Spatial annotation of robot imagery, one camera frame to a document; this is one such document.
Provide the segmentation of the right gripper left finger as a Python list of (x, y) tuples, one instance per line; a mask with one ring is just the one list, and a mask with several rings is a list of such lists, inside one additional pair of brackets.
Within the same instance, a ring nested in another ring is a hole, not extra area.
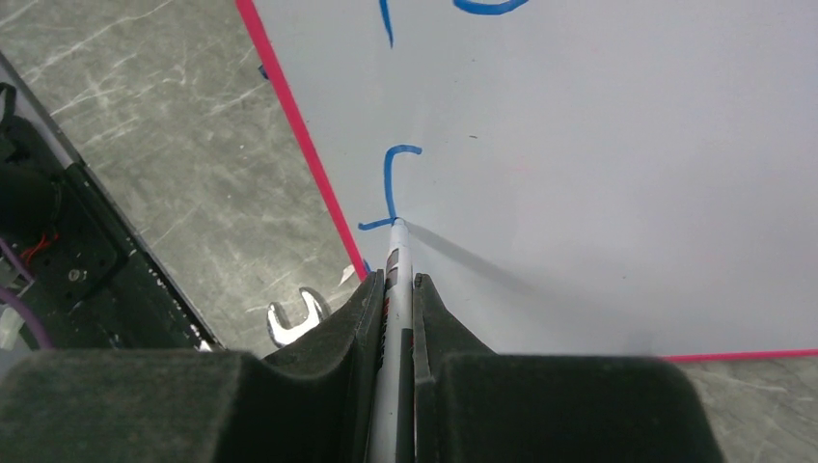
[(265, 357), (52, 350), (1, 384), (5, 462), (362, 462), (384, 275)]

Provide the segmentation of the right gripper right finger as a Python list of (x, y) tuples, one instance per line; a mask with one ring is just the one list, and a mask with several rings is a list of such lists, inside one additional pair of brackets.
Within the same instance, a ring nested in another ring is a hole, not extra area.
[(493, 351), (413, 288), (420, 462), (721, 462), (683, 371), (651, 357)]

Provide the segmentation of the white dry erase marker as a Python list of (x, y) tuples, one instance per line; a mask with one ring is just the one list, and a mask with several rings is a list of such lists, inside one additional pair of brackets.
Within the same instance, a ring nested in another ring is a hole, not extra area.
[(414, 460), (413, 268), (409, 231), (395, 219), (385, 266), (385, 322), (368, 437), (368, 462)]

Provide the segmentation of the pink framed whiteboard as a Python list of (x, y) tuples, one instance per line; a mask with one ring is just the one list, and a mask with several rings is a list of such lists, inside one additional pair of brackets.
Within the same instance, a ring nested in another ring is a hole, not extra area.
[(813, 1), (240, 1), (341, 242), (501, 352), (817, 351)]

